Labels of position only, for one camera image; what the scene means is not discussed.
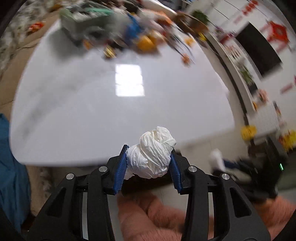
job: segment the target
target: person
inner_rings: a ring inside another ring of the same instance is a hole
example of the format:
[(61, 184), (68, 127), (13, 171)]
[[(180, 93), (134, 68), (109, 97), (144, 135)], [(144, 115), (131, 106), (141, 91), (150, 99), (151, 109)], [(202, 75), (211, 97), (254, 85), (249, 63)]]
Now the person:
[[(118, 195), (118, 218), (124, 241), (179, 241), (185, 222), (185, 213), (164, 206), (150, 192)], [(254, 204), (273, 240), (284, 228), (296, 205), (277, 197), (263, 204)], [(214, 236), (214, 219), (209, 217), (208, 239)]]

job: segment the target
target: metal bolt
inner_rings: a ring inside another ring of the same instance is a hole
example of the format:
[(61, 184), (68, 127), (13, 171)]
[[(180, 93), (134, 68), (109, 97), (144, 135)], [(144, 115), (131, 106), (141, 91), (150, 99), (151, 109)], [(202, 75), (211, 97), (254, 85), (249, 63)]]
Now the metal bolt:
[(73, 179), (73, 177), (74, 177), (74, 174), (73, 174), (73, 173), (69, 173), (69, 174), (67, 174), (67, 176), (66, 176), (66, 178), (67, 178), (68, 180)]
[(105, 172), (105, 171), (107, 171), (108, 170), (108, 168), (106, 167), (106, 166), (101, 166), (100, 168), (99, 168), (99, 171), (100, 172)]
[(196, 172), (197, 171), (197, 168), (195, 166), (190, 166), (190, 167), (188, 167), (188, 170), (190, 172)]
[(228, 179), (230, 178), (230, 176), (229, 176), (228, 174), (226, 174), (226, 173), (223, 173), (223, 174), (222, 174), (222, 178), (223, 178), (224, 180), (228, 180)]

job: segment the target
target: black tv screen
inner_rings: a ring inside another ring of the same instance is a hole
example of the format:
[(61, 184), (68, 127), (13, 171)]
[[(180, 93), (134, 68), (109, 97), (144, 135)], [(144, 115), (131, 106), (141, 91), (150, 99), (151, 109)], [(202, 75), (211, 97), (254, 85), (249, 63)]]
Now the black tv screen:
[(251, 23), (236, 36), (236, 39), (251, 57), (262, 76), (281, 63), (273, 47)]

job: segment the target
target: crumpled white tissue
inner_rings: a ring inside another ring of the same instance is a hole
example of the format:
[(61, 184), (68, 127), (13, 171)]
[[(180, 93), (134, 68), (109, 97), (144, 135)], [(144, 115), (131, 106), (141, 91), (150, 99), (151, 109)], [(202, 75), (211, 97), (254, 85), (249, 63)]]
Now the crumpled white tissue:
[(176, 140), (165, 127), (145, 132), (140, 143), (127, 150), (128, 167), (124, 179), (132, 177), (133, 173), (148, 179), (163, 176), (168, 171), (175, 145)]

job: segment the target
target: tabletop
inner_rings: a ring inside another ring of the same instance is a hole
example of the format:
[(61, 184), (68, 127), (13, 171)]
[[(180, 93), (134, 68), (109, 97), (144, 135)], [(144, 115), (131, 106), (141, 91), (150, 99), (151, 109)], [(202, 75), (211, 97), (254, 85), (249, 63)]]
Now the tabletop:
[(106, 163), (124, 144), (157, 126), (179, 145), (234, 127), (219, 76), (196, 43), (185, 66), (167, 45), (157, 54), (75, 46), (57, 21), (40, 41), (19, 83), (10, 147), (23, 164)]

